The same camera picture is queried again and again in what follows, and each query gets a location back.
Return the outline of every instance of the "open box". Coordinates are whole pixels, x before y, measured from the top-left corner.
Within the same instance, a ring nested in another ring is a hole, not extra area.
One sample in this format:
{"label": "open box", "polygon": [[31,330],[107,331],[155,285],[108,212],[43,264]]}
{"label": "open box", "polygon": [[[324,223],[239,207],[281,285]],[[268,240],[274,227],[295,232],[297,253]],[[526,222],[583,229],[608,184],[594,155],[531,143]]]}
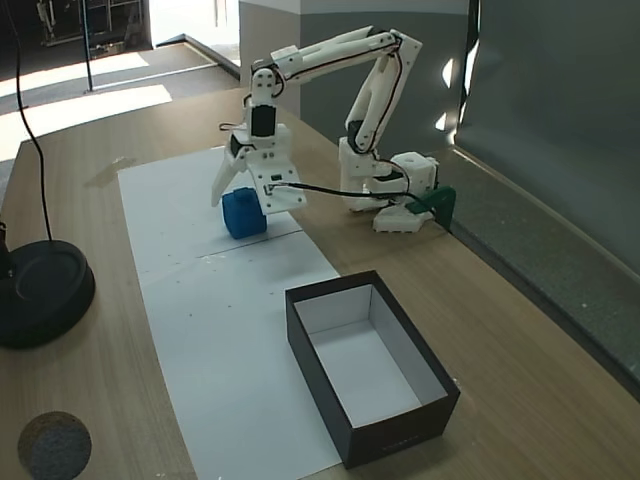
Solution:
{"label": "open box", "polygon": [[442,435],[460,392],[376,272],[286,292],[287,335],[346,468]]}

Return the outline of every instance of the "black lamp base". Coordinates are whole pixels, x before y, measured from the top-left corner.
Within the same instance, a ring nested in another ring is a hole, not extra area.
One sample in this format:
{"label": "black lamp base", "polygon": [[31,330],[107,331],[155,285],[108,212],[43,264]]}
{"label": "black lamp base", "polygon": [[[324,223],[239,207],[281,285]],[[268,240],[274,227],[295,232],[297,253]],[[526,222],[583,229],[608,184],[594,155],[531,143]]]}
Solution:
{"label": "black lamp base", "polygon": [[0,287],[0,346],[34,348],[64,335],[95,294],[85,256],[60,241],[31,243],[10,256],[16,275]]}

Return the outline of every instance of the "green plastic part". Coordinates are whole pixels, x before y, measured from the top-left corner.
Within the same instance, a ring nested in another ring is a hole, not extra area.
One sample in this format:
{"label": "green plastic part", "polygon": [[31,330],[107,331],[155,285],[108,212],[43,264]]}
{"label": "green plastic part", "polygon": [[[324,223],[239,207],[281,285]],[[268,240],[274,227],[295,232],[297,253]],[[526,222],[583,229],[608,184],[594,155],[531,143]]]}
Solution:
{"label": "green plastic part", "polygon": [[407,205],[407,210],[416,215],[432,212],[438,224],[451,230],[457,195],[452,187],[439,187],[420,197],[419,202]]}

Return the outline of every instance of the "table surface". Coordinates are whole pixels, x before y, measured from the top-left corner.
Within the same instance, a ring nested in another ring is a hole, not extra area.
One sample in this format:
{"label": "table surface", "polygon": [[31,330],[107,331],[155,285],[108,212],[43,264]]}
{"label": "table surface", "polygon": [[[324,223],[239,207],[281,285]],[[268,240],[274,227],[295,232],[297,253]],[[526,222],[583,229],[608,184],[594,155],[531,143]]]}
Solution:
{"label": "table surface", "polygon": [[[78,416],[91,433],[80,478],[197,478],[154,349],[117,171],[223,144],[217,125],[240,120],[243,94],[190,98],[42,138],[54,236],[85,252],[98,289],[65,337],[34,351],[0,351],[3,478],[27,478],[17,440],[49,411]],[[302,178],[337,186],[336,147],[281,117],[294,131]],[[37,192],[36,152],[24,143],[2,209],[11,248],[44,238]],[[371,215],[348,213],[341,199],[309,200],[294,213],[306,233],[340,274],[380,273],[462,392],[442,438],[311,478],[638,478],[640,404],[482,260],[435,224],[416,235],[375,234]]]}

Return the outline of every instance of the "blue block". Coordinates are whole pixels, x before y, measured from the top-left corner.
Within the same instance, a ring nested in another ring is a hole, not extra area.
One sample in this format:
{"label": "blue block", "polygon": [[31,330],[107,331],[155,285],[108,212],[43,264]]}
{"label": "blue block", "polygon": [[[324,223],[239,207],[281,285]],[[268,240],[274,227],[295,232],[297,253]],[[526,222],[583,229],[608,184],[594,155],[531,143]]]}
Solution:
{"label": "blue block", "polygon": [[224,195],[222,213],[227,230],[236,240],[267,231],[267,217],[253,188],[239,188]]}

